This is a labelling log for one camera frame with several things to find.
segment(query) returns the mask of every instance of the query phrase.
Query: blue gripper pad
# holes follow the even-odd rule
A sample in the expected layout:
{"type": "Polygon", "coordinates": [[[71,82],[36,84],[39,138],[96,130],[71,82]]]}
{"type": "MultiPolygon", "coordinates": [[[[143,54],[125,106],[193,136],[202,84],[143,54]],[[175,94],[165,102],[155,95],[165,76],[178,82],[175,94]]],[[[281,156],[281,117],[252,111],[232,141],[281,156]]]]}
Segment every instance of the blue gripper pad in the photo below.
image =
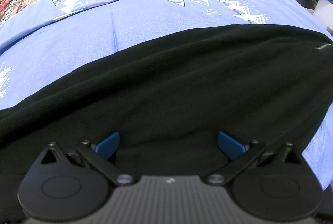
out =
{"type": "Polygon", "coordinates": [[[119,148],[120,137],[119,133],[115,132],[105,140],[96,144],[94,151],[104,159],[109,159],[119,148]]]}
{"type": "Polygon", "coordinates": [[[235,160],[246,152],[246,147],[243,144],[221,131],[217,135],[217,145],[231,160],[235,160]]]}

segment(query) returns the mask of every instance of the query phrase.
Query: ribbed plastic surface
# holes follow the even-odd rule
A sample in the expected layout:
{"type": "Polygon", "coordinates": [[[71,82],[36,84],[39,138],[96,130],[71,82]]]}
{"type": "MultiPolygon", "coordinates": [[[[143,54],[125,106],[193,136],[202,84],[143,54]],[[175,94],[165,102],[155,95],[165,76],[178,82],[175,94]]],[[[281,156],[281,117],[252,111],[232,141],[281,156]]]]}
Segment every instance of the ribbed plastic surface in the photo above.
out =
{"type": "MultiPolygon", "coordinates": [[[[117,188],[96,213],[80,224],[267,224],[242,211],[223,187],[208,186],[198,176],[143,176],[130,187],[117,188]]],[[[306,219],[292,224],[315,224],[306,219]]],[[[47,224],[28,219],[25,224],[47,224]]]]}

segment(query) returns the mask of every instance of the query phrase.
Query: black fabric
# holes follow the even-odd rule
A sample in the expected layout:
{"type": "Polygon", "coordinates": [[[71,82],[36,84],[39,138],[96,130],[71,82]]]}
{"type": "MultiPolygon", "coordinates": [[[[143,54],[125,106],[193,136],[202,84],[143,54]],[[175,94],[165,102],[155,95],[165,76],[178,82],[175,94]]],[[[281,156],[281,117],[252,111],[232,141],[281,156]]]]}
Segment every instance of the black fabric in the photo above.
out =
{"type": "Polygon", "coordinates": [[[17,199],[17,190],[24,175],[0,176],[0,223],[15,224],[25,219],[25,214],[17,199]]]}
{"type": "Polygon", "coordinates": [[[115,131],[116,164],[133,175],[213,172],[227,163],[219,130],[303,150],[332,103],[333,47],[325,44],[333,43],[291,26],[229,25],[86,64],[0,111],[1,174],[24,175],[50,141],[73,148],[115,131]]]}
{"type": "Polygon", "coordinates": [[[323,199],[317,213],[331,216],[333,219],[333,190],[331,185],[324,190],[323,199]]]}

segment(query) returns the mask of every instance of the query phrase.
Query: pivot bolt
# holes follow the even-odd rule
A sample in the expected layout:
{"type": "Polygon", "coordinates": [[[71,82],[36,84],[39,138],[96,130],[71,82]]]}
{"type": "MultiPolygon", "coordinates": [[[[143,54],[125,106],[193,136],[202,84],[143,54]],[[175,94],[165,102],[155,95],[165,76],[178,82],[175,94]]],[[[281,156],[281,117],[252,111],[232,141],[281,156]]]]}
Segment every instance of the pivot bolt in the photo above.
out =
{"type": "Polygon", "coordinates": [[[117,182],[120,184],[129,184],[133,182],[133,177],[128,174],[122,174],[117,177],[117,182]]]}
{"type": "Polygon", "coordinates": [[[90,145],[91,145],[91,142],[90,142],[89,140],[86,139],[85,141],[82,142],[82,144],[87,145],[87,146],[90,146],[90,145]]]}
{"type": "Polygon", "coordinates": [[[220,174],[212,174],[209,176],[208,181],[211,184],[217,185],[224,182],[224,177],[220,174]]]}

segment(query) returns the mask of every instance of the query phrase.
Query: blue bedsheet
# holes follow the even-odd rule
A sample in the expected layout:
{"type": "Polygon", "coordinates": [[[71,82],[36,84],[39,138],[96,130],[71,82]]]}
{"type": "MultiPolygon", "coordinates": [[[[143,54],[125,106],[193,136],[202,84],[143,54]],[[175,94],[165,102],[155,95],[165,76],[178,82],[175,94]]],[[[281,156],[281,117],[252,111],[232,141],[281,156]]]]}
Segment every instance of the blue bedsheet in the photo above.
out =
{"type": "MultiPolygon", "coordinates": [[[[40,0],[0,26],[0,108],[141,42],[190,28],[250,23],[292,25],[332,39],[294,0],[40,0]]],[[[333,177],[332,113],[303,153],[323,188],[333,177]]]]}

